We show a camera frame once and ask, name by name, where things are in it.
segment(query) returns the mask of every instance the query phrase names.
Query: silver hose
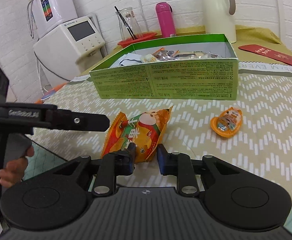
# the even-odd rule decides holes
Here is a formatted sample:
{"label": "silver hose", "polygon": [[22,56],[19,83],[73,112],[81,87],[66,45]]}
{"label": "silver hose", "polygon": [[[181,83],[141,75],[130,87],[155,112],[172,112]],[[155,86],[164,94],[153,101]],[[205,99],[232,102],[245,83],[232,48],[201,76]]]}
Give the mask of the silver hose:
{"label": "silver hose", "polygon": [[33,2],[34,0],[31,1],[30,4],[30,36],[32,39],[34,38],[34,30],[33,30]]}
{"label": "silver hose", "polygon": [[31,36],[31,29],[30,29],[30,19],[29,19],[29,5],[32,1],[30,1],[27,5],[27,20],[28,20],[28,28],[29,28],[29,34]]}

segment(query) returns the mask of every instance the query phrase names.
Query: finger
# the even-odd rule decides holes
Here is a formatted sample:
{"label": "finger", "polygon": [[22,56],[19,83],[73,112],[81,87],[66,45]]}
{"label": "finger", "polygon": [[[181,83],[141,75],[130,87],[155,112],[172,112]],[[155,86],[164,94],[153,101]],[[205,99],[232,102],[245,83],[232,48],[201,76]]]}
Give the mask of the finger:
{"label": "finger", "polygon": [[11,186],[14,185],[13,183],[6,181],[4,179],[0,179],[0,184],[5,188],[10,188]]}
{"label": "finger", "polygon": [[10,161],[6,164],[6,169],[11,172],[24,172],[27,168],[28,160],[25,157]]}
{"label": "finger", "polygon": [[11,171],[7,171],[6,169],[0,170],[0,178],[15,184],[21,181],[22,177],[24,177],[24,172],[14,173]]}
{"label": "finger", "polygon": [[28,157],[33,157],[34,156],[34,148],[33,148],[33,146],[30,146],[28,148],[28,150],[26,151],[26,156],[28,156]]}

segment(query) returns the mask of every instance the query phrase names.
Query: orange packaged snack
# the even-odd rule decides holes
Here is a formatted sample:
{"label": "orange packaged snack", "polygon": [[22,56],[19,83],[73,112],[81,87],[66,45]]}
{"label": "orange packaged snack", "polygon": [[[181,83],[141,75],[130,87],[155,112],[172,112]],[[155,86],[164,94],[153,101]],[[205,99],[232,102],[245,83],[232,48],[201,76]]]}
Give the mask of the orange packaged snack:
{"label": "orange packaged snack", "polygon": [[173,107],[144,112],[127,119],[122,112],[116,116],[107,133],[102,157],[136,144],[135,163],[150,161],[160,143]]}
{"label": "orange packaged snack", "polygon": [[230,138],[238,132],[242,120],[242,111],[231,107],[222,112],[219,117],[213,117],[210,121],[210,127],[220,136]]}

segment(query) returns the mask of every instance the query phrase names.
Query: orange object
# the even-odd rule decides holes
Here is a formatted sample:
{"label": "orange object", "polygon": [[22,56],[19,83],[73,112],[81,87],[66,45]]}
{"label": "orange object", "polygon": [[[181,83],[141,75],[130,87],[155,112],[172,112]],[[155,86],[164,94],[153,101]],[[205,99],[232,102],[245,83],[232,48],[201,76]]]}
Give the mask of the orange object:
{"label": "orange object", "polygon": [[156,35],[157,35],[157,33],[155,33],[155,32],[143,33],[142,37],[138,38],[137,40],[133,40],[133,38],[129,38],[127,40],[120,41],[119,43],[117,43],[117,45],[120,45],[123,48],[126,48],[128,45],[131,45],[131,44],[136,43],[136,42],[153,40]]}
{"label": "orange object", "polygon": [[[66,85],[68,82],[62,83],[60,85],[57,85],[56,87],[52,88],[51,90],[49,90],[47,93],[49,93],[52,90],[55,90],[55,92],[57,92],[59,89],[61,89],[64,85]],[[43,104],[44,102],[41,99],[38,99],[35,104]]]}
{"label": "orange object", "polygon": [[102,157],[136,144],[135,163],[150,161],[165,132],[172,108],[144,112],[127,119],[122,112],[116,116],[107,133]]}
{"label": "orange object", "polygon": [[165,57],[174,57],[177,53],[179,53],[179,50],[165,50],[165,48],[160,48],[152,55],[158,59],[162,59]]}
{"label": "orange object", "polygon": [[242,121],[242,111],[231,107],[222,112],[219,117],[213,117],[210,121],[210,127],[220,136],[230,138],[238,132]]}

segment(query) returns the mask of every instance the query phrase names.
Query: red plastic bowl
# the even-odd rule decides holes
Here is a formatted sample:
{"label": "red plastic bowl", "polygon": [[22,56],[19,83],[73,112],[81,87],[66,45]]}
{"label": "red plastic bowl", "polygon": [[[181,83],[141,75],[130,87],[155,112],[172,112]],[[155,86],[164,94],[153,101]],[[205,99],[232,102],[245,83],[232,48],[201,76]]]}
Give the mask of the red plastic bowl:
{"label": "red plastic bowl", "polygon": [[120,41],[119,43],[117,43],[117,45],[120,45],[123,48],[126,48],[128,45],[136,43],[136,42],[153,40],[156,35],[157,35],[157,33],[155,33],[155,32],[144,33],[144,34],[142,34],[142,37],[138,38],[137,40],[133,40],[132,38],[129,38],[127,40]]}

